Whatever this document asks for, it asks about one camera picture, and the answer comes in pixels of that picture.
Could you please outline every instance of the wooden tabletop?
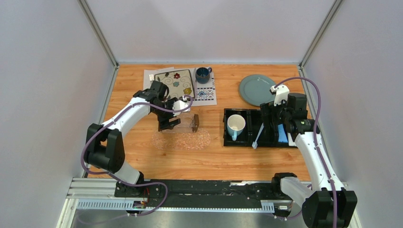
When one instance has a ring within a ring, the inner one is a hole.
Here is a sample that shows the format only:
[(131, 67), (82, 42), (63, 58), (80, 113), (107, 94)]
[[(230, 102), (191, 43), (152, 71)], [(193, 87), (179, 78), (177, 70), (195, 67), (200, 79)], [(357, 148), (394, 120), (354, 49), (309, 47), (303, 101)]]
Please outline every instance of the wooden tabletop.
[[(143, 89), (145, 69), (189, 68), (203, 65), (121, 65), (112, 91), (105, 120), (113, 117)], [(310, 180), (304, 159), (296, 148), (224, 147), (224, 108), (253, 108), (238, 93), (241, 80), (252, 74), (270, 77), (276, 83), (298, 76), (295, 65), (209, 65), (214, 71), (217, 105), (192, 107), (200, 128), (206, 129), (211, 143), (202, 150), (159, 150), (152, 144), (158, 130), (157, 117), (149, 114), (124, 138), (126, 161), (147, 179), (271, 180), (276, 172), (293, 172), (302, 181)], [(303, 93), (299, 80), (285, 83), (291, 92)]]

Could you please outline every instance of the black tray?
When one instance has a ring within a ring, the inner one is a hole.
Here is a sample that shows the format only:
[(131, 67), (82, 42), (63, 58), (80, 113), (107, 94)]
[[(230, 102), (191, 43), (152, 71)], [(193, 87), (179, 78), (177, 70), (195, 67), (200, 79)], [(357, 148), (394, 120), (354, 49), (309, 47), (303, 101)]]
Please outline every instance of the black tray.
[[(246, 126), (242, 133), (238, 135), (237, 140), (233, 141), (231, 135), (227, 133), (227, 118), (231, 115), (241, 115)], [(258, 136), (260, 126), (263, 121), (259, 109), (224, 109), (224, 146), (252, 146), (256, 136)], [(258, 139), (258, 147), (294, 147), (289, 146), (287, 142), (275, 142), (274, 132), (264, 128)]]

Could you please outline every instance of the teal plate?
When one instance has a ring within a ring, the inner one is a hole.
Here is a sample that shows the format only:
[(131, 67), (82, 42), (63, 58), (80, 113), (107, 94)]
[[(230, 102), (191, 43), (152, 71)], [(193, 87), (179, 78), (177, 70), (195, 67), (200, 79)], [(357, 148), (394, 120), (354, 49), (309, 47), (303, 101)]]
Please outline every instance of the teal plate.
[(249, 75), (240, 82), (240, 96), (249, 104), (260, 106), (262, 103), (274, 101), (270, 88), (275, 86), (273, 80), (264, 75)]

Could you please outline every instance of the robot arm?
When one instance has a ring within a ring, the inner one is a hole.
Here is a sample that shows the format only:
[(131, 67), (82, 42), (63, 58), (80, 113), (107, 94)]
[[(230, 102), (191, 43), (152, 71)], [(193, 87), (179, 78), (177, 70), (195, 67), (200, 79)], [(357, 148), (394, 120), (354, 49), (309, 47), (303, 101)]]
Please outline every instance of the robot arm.
[[(310, 228), (332, 227), (333, 202), (337, 200), (337, 227), (348, 227), (357, 197), (353, 191), (346, 191), (335, 174), (323, 147), (319, 128), (314, 129), (314, 120), (307, 118), (306, 95), (289, 93), (285, 85), (276, 88), (273, 86), (270, 91), (276, 94), (274, 102), (260, 106), (265, 112), (265, 117), (270, 119), (266, 122), (284, 124), (288, 139), (295, 143), (304, 157), (312, 181), (311, 190), (293, 173), (276, 173), (273, 183), (277, 186), (274, 189), (279, 191), (279, 194), (291, 197), (302, 208), (305, 224)], [(322, 160), (334, 181), (337, 199), (333, 199), (332, 186)]]
[(181, 123), (180, 119), (170, 121), (180, 112), (172, 113), (157, 108), (175, 111), (182, 110), (189, 105), (177, 98), (164, 101), (167, 91), (166, 85), (154, 81), (149, 89), (134, 94), (130, 102), (110, 120), (101, 125), (95, 123), (90, 125), (87, 131), (87, 141), (101, 128), (107, 125), (108, 127), (89, 144), (84, 154), (84, 161), (112, 173), (125, 182), (136, 184), (141, 173), (125, 161), (123, 138), (139, 120), (150, 112), (158, 116), (159, 130), (172, 129)]

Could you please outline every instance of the white wall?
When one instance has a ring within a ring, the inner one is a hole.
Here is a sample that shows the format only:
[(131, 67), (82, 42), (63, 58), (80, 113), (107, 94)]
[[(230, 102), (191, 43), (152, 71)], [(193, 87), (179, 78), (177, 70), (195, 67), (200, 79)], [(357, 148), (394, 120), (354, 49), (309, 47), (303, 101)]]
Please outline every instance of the white wall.
[(0, 31), (0, 227), (54, 227), (113, 68), (74, 0), (3, 0)]
[(346, 0), (306, 67), (332, 163), (362, 226), (402, 227), (403, 1)]
[(333, 0), (88, 0), (119, 62), (299, 62)]

